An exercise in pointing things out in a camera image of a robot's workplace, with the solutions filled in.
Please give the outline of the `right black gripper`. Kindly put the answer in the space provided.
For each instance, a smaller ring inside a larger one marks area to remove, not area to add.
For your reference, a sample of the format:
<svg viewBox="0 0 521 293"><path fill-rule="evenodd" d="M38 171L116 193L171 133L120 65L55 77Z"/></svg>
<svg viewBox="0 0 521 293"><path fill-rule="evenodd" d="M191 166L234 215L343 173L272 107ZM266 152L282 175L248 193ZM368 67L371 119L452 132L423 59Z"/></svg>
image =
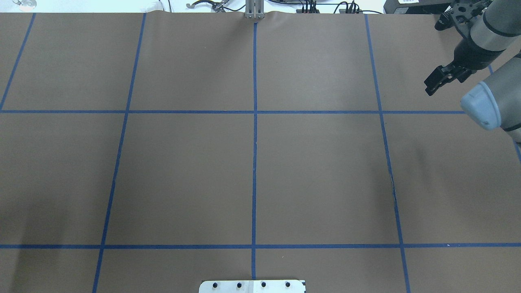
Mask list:
<svg viewBox="0 0 521 293"><path fill-rule="evenodd" d="M471 39L462 39L454 50L453 61L449 65L436 67L424 80L427 95L434 95L438 89L448 83L454 81L463 83L471 75L488 67L502 53L502 50L483 49Z"/></svg>

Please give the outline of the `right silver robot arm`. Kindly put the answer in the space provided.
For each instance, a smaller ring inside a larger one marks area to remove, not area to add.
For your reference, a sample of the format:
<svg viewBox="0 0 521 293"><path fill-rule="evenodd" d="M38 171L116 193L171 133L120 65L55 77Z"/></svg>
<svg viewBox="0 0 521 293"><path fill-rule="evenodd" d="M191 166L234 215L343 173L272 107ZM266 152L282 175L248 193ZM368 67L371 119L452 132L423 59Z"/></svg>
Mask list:
<svg viewBox="0 0 521 293"><path fill-rule="evenodd" d="M455 28L461 41L453 60L436 67L424 81L428 95L447 83L464 82L487 69L520 39L519 0L454 0L435 24L437 31ZM485 130L501 129L521 141L521 60L517 53L478 82L461 98L461 109Z"/></svg>

